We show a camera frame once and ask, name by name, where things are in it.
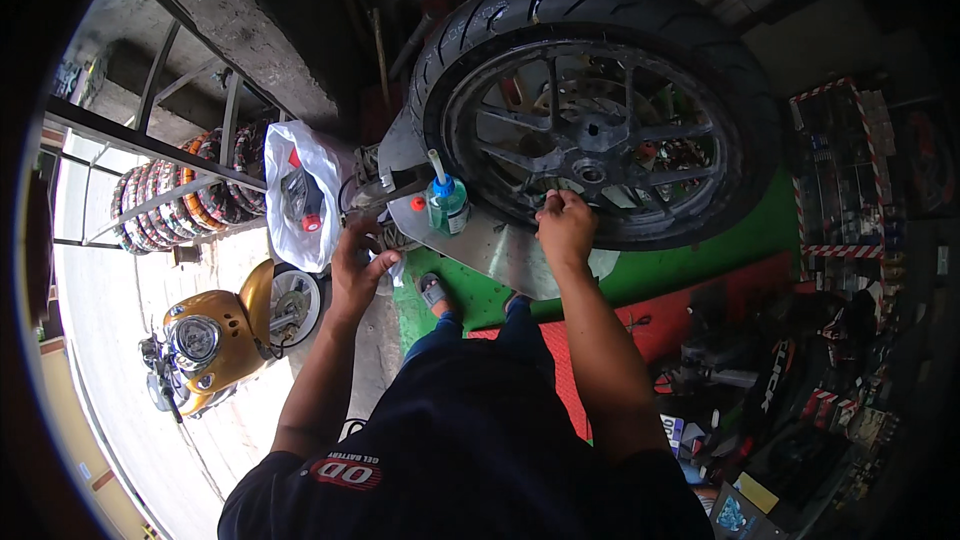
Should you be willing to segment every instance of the stack of tires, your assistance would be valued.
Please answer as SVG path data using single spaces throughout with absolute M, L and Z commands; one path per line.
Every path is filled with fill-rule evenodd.
M 237 130 L 233 137 L 236 172 L 263 179 L 263 141 L 267 126 L 267 121 L 258 121 Z M 219 161 L 222 132 L 217 128 L 200 134 L 180 148 L 208 161 Z M 195 177 L 193 169 L 160 159 L 136 166 L 117 181 L 110 216 L 119 217 L 156 196 L 192 182 Z M 113 233 L 127 252 L 145 255 L 226 231 L 266 213 L 263 193 L 233 182 L 221 182 L 140 213 L 117 225 Z

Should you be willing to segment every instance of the man's left hand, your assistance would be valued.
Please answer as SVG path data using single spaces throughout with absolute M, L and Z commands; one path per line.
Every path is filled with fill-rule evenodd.
M 367 234 L 380 232 L 380 226 L 375 219 L 365 218 L 348 223 L 340 234 L 340 242 L 331 261 L 331 312 L 359 321 L 374 300 L 380 276 L 401 259 L 400 252 L 386 250 L 367 262 L 365 255 L 368 250 L 373 253 L 380 250 L 377 242 Z

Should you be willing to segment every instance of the red cap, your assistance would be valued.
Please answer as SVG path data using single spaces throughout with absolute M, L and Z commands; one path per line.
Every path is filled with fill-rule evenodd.
M 324 221 L 314 212 L 304 215 L 303 219 L 300 220 L 300 224 L 303 226 L 304 232 L 316 232 L 320 229 L 320 226 L 324 224 Z

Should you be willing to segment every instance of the green floor mat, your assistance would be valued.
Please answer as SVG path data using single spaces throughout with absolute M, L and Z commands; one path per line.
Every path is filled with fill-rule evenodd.
M 600 282 L 600 289 L 612 306 L 619 307 L 677 291 L 783 250 L 794 251 L 796 263 L 799 242 L 793 185 L 790 175 L 781 168 L 760 204 L 733 228 L 699 245 L 623 253 L 613 271 Z M 462 309 L 464 329 L 503 322 L 503 301 L 510 288 L 453 258 L 419 248 L 407 254 L 403 286 L 393 291 L 404 354 L 437 322 L 415 283 L 429 271 L 439 276 Z M 538 321 L 562 318 L 560 299 L 534 303 L 533 313 Z

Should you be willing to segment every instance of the gold scooter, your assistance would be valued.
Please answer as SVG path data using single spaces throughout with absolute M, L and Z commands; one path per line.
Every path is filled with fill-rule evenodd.
M 209 290 L 176 303 L 139 343 L 147 390 L 160 411 L 199 417 L 227 400 L 316 328 L 324 306 L 319 276 L 261 262 L 237 293 Z

